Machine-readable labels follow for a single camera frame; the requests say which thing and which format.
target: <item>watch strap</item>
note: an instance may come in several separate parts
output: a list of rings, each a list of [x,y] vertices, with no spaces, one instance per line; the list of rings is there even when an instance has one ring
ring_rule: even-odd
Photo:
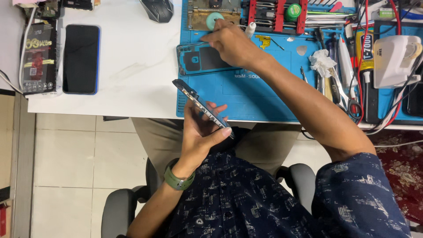
[[[192,183],[195,177],[195,171],[187,179],[182,180],[172,173],[172,168],[169,166],[165,172],[165,182],[176,190],[186,190]]]

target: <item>black mouse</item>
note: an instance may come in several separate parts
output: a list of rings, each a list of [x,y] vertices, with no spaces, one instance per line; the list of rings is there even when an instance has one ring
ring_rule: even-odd
[[[140,0],[148,17],[158,23],[168,23],[173,16],[173,4],[169,0]]]

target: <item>fingernail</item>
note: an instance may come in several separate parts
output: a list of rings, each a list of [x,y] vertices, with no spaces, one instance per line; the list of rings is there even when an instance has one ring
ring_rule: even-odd
[[[232,132],[232,128],[230,127],[226,127],[222,129],[222,135],[224,137],[228,137],[231,134],[231,132]]]

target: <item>khaki pants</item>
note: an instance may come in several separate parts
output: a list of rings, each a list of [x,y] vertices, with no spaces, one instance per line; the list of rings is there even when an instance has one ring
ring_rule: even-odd
[[[141,143],[162,177],[166,165],[181,156],[184,120],[132,118]],[[276,175],[301,125],[257,123],[235,148],[236,156]]]

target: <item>white tissue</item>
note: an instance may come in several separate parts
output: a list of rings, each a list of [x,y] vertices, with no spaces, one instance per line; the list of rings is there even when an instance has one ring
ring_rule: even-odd
[[[336,62],[328,57],[329,51],[327,50],[318,50],[314,52],[312,56],[308,57],[308,60],[311,62],[310,68],[312,70],[317,70],[320,76],[330,77],[330,72],[328,69],[334,67]]]

